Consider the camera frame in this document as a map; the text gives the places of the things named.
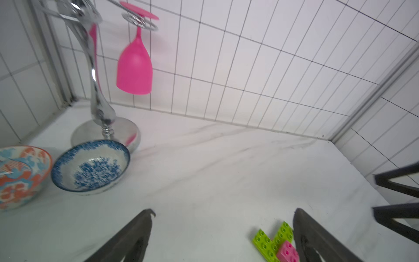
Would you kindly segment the green lego brick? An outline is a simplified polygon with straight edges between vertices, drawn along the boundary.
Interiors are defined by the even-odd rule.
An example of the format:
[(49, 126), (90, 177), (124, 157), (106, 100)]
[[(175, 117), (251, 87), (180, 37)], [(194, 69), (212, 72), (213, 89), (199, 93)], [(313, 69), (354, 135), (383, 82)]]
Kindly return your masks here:
[(289, 226), (287, 222), (283, 222), (278, 229), (277, 233), (275, 234), (275, 237), (273, 239), (273, 243), (280, 248), (283, 243), (286, 241), (289, 243), (292, 243), (294, 239), (294, 231)]
[(267, 262), (279, 262), (278, 247), (262, 229), (255, 234), (252, 243)]

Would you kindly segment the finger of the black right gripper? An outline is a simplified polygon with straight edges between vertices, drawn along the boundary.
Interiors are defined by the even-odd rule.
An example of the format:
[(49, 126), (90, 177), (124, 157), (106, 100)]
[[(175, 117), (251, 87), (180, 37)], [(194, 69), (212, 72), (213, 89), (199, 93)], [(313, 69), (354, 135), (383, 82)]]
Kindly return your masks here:
[(396, 221), (396, 219), (406, 218), (418, 219), (419, 203), (374, 207), (373, 215), (377, 223), (415, 243), (419, 243), (418, 230)]
[(407, 186), (401, 183), (393, 182), (392, 179), (408, 176), (419, 172), (419, 164), (414, 163), (400, 169), (394, 169), (387, 172), (374, 175), (376, 185), (384, 187), (414, 198), (419, 197), (419, 189), (413, 186)]

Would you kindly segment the pink square lego brick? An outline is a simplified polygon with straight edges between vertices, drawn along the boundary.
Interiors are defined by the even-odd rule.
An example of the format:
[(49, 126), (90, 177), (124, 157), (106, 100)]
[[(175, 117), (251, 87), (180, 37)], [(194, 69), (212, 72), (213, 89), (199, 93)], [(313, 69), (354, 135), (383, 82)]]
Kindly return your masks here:
[(278, 249), (277, 258), (280, 262), (299, 262), (300, 257), (297, 250), (289, 242), (285, 241)]

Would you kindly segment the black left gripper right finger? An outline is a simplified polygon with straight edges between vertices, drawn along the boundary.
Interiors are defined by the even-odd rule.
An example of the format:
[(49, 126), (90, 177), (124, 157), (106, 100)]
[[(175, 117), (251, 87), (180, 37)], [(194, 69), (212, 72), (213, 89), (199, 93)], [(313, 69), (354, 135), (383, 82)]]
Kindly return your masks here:
[(301, 262), (361, 261), (303, 209), (295, 210), (292, 223)]

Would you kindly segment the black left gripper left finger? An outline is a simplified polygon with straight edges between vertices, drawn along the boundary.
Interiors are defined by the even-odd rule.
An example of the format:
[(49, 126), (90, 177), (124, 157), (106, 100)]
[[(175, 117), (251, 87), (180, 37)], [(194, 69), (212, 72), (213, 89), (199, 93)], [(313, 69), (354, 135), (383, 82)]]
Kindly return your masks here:
[(143, 261), (152, 230), (152, 209), (141, 211), (87, 262), (141, 262)]

